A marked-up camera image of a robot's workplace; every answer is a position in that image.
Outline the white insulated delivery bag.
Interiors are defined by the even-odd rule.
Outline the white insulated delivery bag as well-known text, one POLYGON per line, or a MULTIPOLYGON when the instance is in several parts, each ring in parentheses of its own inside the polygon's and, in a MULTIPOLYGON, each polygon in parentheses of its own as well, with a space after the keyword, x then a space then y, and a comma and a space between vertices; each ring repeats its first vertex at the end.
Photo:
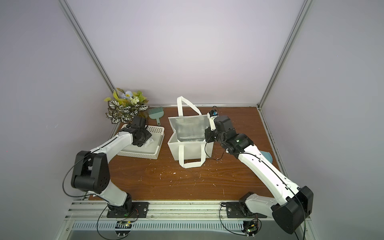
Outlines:
POLYGON ((213 143, 207 143, 205 130, 210 128, 207 115, 189 100, 180 96, 177 98, 178 116, 169 117, 170 126, 173 130, 168 146, 175 161, 185 169, 201 167, 207 158, 207 153, 212 153, 213 143), (189 106, 197 114, 185 116, 183 104, 189 106))

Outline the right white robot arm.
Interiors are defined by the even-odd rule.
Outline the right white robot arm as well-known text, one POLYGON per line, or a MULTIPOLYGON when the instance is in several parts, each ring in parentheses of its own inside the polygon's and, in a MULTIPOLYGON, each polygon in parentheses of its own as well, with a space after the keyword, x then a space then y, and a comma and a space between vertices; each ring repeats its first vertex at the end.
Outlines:
POLYGON ((206 141, 218 142, 230 155, 245 164, 273 194, 276 204, 271 206, 275 222, 288 234, 306 222, 312 213, 314 193, 307 186, 299 187, 273 166, 245 134, 238 134, 228 116, 207 114, 210 127, 206 141))

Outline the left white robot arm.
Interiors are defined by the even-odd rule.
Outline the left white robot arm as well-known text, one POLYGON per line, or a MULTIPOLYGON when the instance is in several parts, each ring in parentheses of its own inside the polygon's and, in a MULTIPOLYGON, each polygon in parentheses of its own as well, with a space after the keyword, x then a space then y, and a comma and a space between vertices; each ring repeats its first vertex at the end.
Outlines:
POLYGON ((111 211, 119 211, 123 215, 131 213, 132 197, 112 182, 109 162, 128 146, 142 147, 151 136, 147 120, 134 117, 131 124, 106 143, 90 151, 80 151, 76 155, 71 186, 105 200, 111 211))

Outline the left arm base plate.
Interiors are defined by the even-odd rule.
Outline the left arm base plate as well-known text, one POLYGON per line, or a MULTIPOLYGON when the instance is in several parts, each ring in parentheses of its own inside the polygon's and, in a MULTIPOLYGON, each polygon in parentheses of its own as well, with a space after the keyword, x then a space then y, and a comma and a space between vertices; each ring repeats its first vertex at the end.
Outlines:
POLYGON ((107 218, 146 218, 149 202, 132 202, 124 206, 108 205, 107 218))

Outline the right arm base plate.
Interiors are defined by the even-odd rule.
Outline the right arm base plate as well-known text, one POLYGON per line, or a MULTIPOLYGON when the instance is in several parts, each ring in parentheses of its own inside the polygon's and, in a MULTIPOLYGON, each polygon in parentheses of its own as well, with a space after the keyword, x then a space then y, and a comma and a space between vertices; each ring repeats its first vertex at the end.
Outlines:
POLYGON ((225 208, 226 216, 229 219, 240 219, 240 218, 245 218, 245 219, 261 218, 261 219, 265 219, 265 218, 267 218, 267 216, 265 216, 263 214, 251 213, 248 209, 246 209, 246 207, 244 207, 239 202, 224 202, 224 203, 222 203, 222 206, 225 208))

